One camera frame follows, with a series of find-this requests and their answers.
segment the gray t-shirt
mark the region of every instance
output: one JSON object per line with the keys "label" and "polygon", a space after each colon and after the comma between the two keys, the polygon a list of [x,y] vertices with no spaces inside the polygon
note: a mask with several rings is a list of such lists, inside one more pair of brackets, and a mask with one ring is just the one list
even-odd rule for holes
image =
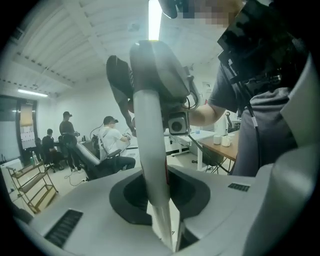
{"label": "gray t-shirt", "polygon": [[[219,66],[215,86],[208,103],[232,112],[237,110],[242,112],[238,153],[232,174],[255,177],[258,172],[259,157],[256,131],[246,108],[248,100],[242,96],[236,84],[229,82],[232,77],[227,68]],[[284,152],[297,147],[290,128],[280,114],[280,110],[289,100],[290,91],[289,87],[268,90],[255,95],[250,100],[260,133],[262,166],[274,163]]]}

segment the fluorescent light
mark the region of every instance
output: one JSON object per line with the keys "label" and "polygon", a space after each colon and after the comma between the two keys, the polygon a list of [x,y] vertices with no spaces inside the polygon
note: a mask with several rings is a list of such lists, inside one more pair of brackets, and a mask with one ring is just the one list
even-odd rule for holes
{"label": "fluorescent light", "polygon": [[38,93],[38,92],[34,92],[34,91],[18,89],[18,92],[22,93],[22,94],[31,94],[31,95],[36,95],[36,96],[40,96],[40,97],[48,97],[48,95],[46,95],[46,94],[42,94],[42,93]]}
{"label": "fluorescent light", "polygon": [[149,0],[148,39],[159,40],[162,9],[158,0]]}

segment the cup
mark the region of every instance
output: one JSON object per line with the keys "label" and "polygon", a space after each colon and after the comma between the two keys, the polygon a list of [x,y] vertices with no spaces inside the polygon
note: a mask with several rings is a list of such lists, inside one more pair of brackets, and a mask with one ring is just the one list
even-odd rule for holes
{"label": "cup", "polygon": [[221,138],[221,145],[224,147],[229,147],[230,146],[230,137],[229,136],[223,136]]}
{"label": "cup", "polygon": [[230,143],[232,144],[234,142],[235,134],[234,133],[229,133],[227,136],[229,137]]}
{"label": "cup", "polygon": [[213,144],[216,144],[216,145],[220,145],[221,144],[221,136],[220,135],[214,135],[213,136]]}

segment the white desk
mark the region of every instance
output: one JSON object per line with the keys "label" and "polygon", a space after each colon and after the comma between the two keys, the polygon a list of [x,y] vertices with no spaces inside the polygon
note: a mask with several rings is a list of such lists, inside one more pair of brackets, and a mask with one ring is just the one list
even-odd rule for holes
{"label": "white desk", "polygon": [[[201,141],[203,139],[207,139],[210,137],[213,137],[216,133],[213,131],[207,131],[207,130],[200,130],[200,133],[195,133],[195,132],[191,132],[190,135],[191,137],[195,140],[195,141]],[[191,145],[192,140],[188,137],[188,136],[177,136],[177,138],[179,138],[180,140],[188,143],[189,145]],[[201,171],[202,170],[202,151],[200,150],[200,148],[197,149],[198,150],[198,165],[197,165],[197,170]],[[179,148],[179,154],[182,154],[182,149],[181,146]]]}

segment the camera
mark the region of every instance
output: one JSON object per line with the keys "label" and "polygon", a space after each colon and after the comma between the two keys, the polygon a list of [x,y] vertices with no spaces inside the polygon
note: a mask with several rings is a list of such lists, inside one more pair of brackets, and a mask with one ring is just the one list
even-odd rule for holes
{"label": "camera", "polygon": [[168,117],[168,127],[171,135],[189,135],[189,115],[187,112],[171,113]]}

